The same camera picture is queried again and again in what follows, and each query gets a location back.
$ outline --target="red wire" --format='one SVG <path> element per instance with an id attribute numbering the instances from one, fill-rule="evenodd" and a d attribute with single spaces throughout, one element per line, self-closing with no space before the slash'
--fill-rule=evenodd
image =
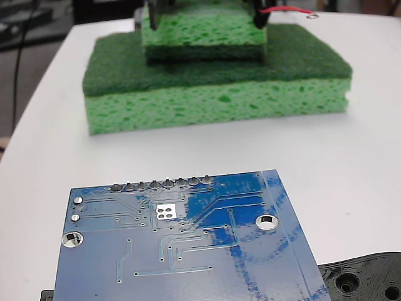
<path id="1" fill-rule="evenodd" d="M 305 14 L 314 14 L 314 11 L 310 11 L 309 9 L 296 8 L 295 6 L 273 6 L 271 8 L 265 8 L 259 10 L 263 14 L 271 13 L 272 11 L 299 11 L 300 13 Z"/>

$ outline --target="floor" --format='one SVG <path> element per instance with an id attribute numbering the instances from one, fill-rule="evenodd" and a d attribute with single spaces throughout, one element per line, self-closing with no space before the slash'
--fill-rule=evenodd
<path id="1" fill-rule="evenodd" d="M 57 53 L 61 43 L 49 43 L 24 49 L 18 79 L 18 119 L 24 112 L 36 86 Z M 0 137 L 11 135 L 13 77 L 16 55 L 16 50 L 0 52 Z"/>

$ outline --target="sponge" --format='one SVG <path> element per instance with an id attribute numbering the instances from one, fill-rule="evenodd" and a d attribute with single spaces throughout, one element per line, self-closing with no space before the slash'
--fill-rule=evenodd
<path id="1" fill-rule="evenodd" d="M 142 42 L 148 61 L 263 60 L 266 28 L 253 24 L 242 0 L 180 0 L 167 6 L 157 31 L 147 7 Z"/>
<path id="2" fill-rule="evenodd" d="M 83 82 L 91 134 L 343 112 L 352 69 L 293 24 L 269 26 L 266 64 L 146 64 L 140 33 L 97 41 Z"/>

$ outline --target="mounting hole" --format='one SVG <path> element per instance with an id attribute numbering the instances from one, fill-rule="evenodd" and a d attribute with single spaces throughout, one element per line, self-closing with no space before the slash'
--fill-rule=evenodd
<path id="1" fill-rule="evenodd" d="M 336 279 L 336 286 L 343 293 L 352 293 L 359 288 L 359 285 L 358 277 L 351 273 L 344 273 Z"/>
<path id="2" fill-rule="evenodd" d="M 270 231 L 277 228 L 278 218 L 270 214 L 265 214 L 258 216 L 255 223 L 259 229 Z"/>
<path id="3" fill-rule="evenodd" d="M 389 300 L 398 300 L 401 296 L 401 292 L 397 287 L 388 287 L 384 292 L 384 296 Z"/>
<path id="4" fill-rule="evenodd" d="M 63 235 L 61 244 L 66 248 L 75 248 L 82 244 L 83 236 L 79 232 L 68 232 Z"/>

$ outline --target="blue circuit board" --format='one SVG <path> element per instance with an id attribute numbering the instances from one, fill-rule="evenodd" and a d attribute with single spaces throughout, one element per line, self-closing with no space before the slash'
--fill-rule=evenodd
<path id="1" fill-rule="evenodd" d="M 55 301 L 330 300 L 276 171 L 71 190 Z"/>

